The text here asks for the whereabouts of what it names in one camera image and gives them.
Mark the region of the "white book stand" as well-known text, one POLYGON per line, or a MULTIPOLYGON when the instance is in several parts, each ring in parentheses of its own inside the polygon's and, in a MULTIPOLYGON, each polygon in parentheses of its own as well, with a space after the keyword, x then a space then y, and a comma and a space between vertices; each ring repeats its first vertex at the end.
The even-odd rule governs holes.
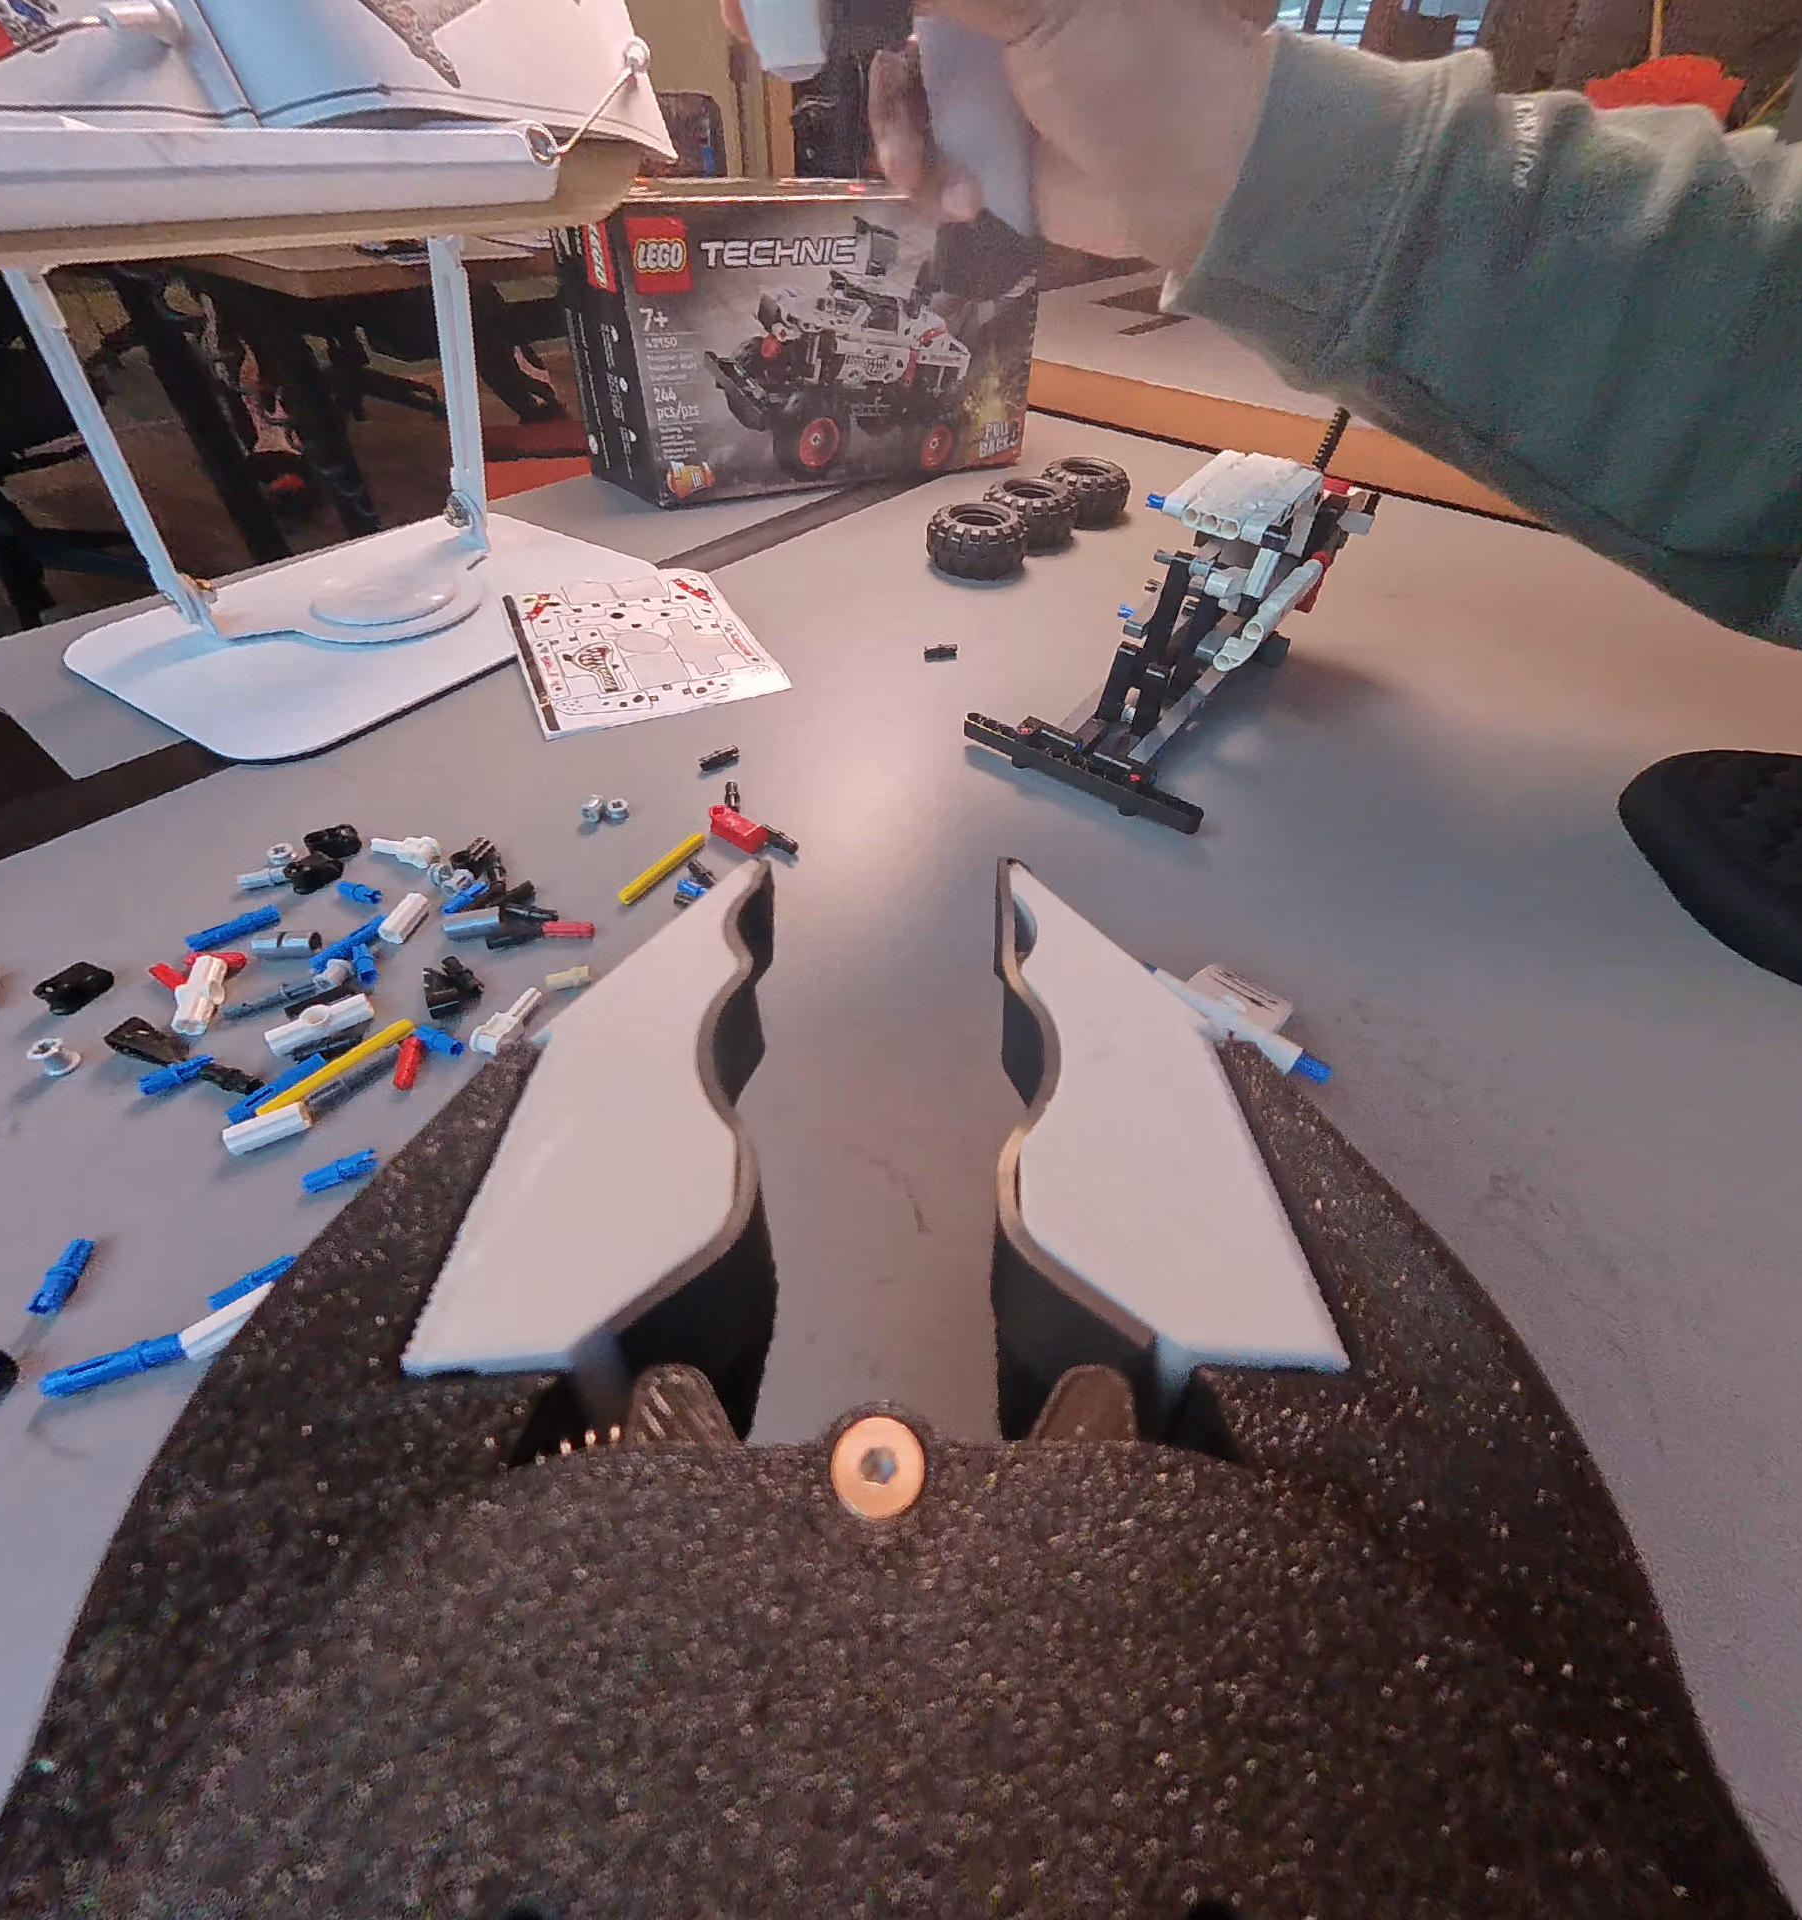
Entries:
POLYGON ((535 588, 627 581, 648 564, 489 507, 466 234, 612 212, 659 129, 607 108, 576 132, 515 122, 109 129, 0 124, 0 273, 72 411, 162 604, 76 639, 69 672, 218 757, 335 747, 513 661, 535 588), (450 481, 426 519, 243 578, 186 573, 145 505, 50 296, 53 266, 420 237, 449 382, 450 481))

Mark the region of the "black toy vehicle chassis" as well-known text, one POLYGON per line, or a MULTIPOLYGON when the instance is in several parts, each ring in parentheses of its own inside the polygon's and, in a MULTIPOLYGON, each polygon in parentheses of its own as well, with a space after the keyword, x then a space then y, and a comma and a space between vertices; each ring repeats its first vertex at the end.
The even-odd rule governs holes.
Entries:
POLYGON ((1334 558, 1372 530, 1380 490, 1325 473, 1324 457, 1224 450, 1150 494, 1180 543, 1154 556, 1154 604, 1125 612, 1104 687, 1059 724, 969 713, 966 741, 1129 818, 1198 834, 1202 806, 1156 780, 1164 748, 1232 674, 1285 656, 1281 626, 1311 610, 1334 558))

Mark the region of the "white sticker sheet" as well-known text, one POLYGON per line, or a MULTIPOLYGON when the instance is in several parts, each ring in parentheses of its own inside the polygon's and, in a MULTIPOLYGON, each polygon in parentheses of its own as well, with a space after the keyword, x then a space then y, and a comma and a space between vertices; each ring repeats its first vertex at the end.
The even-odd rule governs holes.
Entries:
POLYGON ((515 653, 544 739, 780 695, 792 682, 695 567, 508 595, 515 653))

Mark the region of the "person's right hand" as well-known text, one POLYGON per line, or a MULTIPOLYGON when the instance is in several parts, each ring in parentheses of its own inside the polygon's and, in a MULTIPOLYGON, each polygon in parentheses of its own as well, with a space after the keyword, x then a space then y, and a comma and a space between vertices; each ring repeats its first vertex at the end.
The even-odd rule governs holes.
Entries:
POLYGON ((952 2, 1032 129, 1043 234, 1108 258, 1193 269, 1250 157, 1276 38, 1275 2, 952 2))

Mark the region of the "toy set cardboard box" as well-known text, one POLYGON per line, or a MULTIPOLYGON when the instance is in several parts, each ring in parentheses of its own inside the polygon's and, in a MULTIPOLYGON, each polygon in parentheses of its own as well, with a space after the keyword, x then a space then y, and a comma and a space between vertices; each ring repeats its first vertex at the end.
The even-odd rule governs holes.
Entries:
POLYGON ((1022 457, 1032 274, 973 297, 880 183, 648 180, 552 231, 595 473, 659 510, 1022 457))

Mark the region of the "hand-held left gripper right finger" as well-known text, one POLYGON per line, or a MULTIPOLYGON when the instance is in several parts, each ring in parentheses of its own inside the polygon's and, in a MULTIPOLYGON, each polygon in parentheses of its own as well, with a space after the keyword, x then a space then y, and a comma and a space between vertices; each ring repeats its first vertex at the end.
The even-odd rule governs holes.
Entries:
POLYGON ((994 1310, 1032 1380, 1338 1376, 1347 1346, 1224 1068, 1221 1022, 1022 863, 997 865, 1003 1065, 994 1310))

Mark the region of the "black wrist rest pad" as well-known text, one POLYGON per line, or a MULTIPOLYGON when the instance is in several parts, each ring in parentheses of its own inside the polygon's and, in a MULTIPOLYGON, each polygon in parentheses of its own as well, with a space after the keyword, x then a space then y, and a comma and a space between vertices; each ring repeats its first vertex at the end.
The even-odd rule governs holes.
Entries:
POLYGON ((1676 755, 1634 778, 1616 814, 1708 935, 1802 987, 1802 755, 1676 755))

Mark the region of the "small white toy brick assembly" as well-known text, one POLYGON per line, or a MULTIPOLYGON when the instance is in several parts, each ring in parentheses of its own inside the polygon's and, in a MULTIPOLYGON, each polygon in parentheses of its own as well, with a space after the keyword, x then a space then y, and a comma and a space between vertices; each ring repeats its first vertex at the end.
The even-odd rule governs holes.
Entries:
POLYGON ((1275 1004, 1254 996, 1206 991, 1199 983, 1182 981, 1154 964, 1148 966, 1148 972, 1154 972, 1154 979, 1188 1009, 1215 1044, 1248 1044, 1281 1072, 1314 1084, 1330 1080, 1330 1068, 1318 1055, 1287 1040, 1278 1031, 1281 1021, 1267 1021, 1267 1012, 1285 1009, 1285 1002, 1275 1004))

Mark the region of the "open instruction booklet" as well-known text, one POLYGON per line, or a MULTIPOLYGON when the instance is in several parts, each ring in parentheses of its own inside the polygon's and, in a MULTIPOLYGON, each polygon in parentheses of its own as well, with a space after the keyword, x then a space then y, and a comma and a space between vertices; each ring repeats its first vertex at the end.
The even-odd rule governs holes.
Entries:
POLYGON ((621 137, 672 157, 620 2, 0 2, 0 124, 422 124, 621 137))

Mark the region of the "grey desk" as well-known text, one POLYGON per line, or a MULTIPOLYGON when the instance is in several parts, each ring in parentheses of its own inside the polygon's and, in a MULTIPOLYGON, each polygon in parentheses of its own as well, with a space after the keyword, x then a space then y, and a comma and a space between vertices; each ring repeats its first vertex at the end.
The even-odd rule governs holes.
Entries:
POLYGON ((239 912, 271 844, 491 835, 603 976, 680 917, 617 890, 705 818, 790 834, 764 1061, 744 1091, 780 1298, 757 1446, 892 1403, 994 1438, 992 1178, 1003 1074, 994 868, 1129 951, 1289 996, 1320 1107, 1483 1285, 1581 1428, 1651 1566, 1706 1736, 1802 1913, 1802 990, 1667 898, 1615 801, 1706 748, 1802 755, 1802 656, 1732 637, 1567 540, 1386 498, 1282 666, 1173 755, 1195 838, 974 755, 969 710, 1059 719, 1164 544, 1132 510, 1007 588, 922 558, 949 483, 871 503, 660 516, 598 483, 530 519, 706 570, 792 690, 544 741, 515 668, 321 757, 208 771, 0 640, 0 710, 72 778, 0 859, 0 1804, 127 1501, 204 1385, 173 1367, 45 1404, 50 1367, 179 1330, 303 1247, 453 1091, 352 1101, 322 1140, 231 1159, 224 1097, 143 1097, 102 1033, 239 912), (922 647, 957 640, 954 663, 922 647))

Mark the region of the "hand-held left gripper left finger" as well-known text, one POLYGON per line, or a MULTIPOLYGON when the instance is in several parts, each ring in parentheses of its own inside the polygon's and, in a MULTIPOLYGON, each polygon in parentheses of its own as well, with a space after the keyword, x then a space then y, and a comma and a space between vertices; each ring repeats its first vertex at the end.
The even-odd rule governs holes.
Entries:
POLYGON ((570 1371, 739 1247, 760 1178, 737 1100, 771 944, 773 873, 730 873, 544 1027, 409 1377, 570 1371))

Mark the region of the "person's right forearm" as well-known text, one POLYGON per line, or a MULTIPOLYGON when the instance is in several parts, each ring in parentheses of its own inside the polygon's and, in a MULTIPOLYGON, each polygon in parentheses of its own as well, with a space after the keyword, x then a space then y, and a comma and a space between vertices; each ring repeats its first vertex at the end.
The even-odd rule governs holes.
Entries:
POLYGON ((1802 141, 1272 34, 1176 306, 1756 640, 1802 651, 1802 141))

